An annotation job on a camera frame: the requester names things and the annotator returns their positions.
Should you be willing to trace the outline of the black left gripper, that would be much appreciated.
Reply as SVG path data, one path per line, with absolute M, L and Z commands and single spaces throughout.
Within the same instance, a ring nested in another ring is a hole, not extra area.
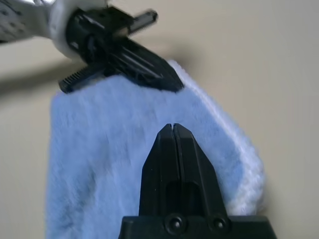
M 137 16 L 114 6 L 75 11 L 67 23 L 66 42 L 87 66 L 61 80 L 61 91 L 71 93 L 99 75 L 123 75 L 136 85 L 158 90 L 183 89 L 183 82 L 166 60 L 129 39 L 157 18 L 152 9 Z

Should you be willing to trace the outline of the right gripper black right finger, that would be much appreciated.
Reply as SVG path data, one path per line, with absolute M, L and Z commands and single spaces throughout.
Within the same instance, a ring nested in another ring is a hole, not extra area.
M 181 211 L 186 216 L 227 215 L 217 176 L 192 132 L 174 125 L 181 179 Z

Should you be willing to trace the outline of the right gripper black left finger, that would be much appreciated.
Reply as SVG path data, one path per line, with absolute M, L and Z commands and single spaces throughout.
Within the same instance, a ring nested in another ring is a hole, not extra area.
M 142 169 L 140 216 L 166 216 L 179 211 L 180 172 L 171 124 L 157 134 Z

